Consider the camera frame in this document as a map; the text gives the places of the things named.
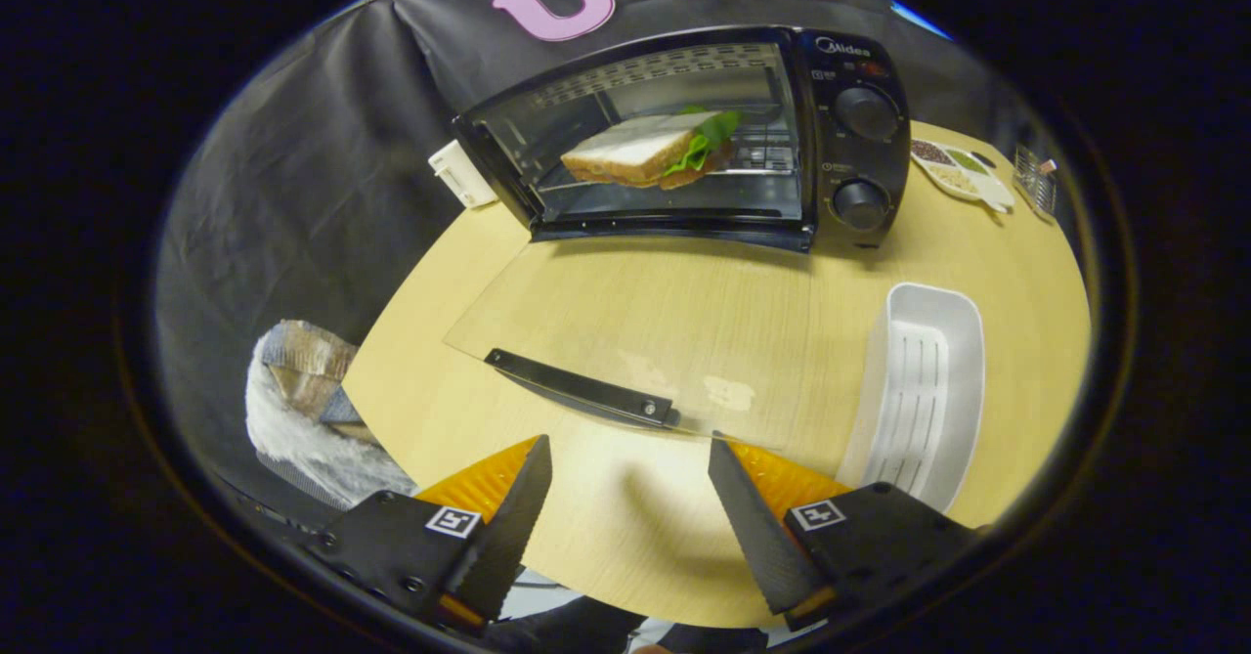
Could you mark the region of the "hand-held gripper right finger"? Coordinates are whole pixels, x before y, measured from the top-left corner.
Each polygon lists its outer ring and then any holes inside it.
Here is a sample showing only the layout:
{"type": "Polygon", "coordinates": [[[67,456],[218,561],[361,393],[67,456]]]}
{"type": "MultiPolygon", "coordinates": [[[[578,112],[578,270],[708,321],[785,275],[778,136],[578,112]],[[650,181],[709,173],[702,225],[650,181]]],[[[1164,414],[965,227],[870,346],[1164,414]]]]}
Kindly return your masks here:
{"type": "Polygon", "coordinates": [[[756,586],[792,631],[888,605],[978,535],[889,481],[848,488],[736,436],[713,436],[708,476],[756,586]]]}

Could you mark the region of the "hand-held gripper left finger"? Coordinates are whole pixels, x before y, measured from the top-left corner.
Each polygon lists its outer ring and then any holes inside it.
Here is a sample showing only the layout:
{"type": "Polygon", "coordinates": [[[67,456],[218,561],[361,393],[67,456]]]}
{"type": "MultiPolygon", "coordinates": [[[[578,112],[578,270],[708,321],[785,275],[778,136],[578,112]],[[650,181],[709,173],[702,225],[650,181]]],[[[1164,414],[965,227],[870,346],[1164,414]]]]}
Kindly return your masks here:
{"type": "Polygon", "coordinates": [[[367,496],[314,533],[308,554],[428,626],[479,634],[499,618],[549,488],[550,441],[529,436],[415,496],[367,496]]]}

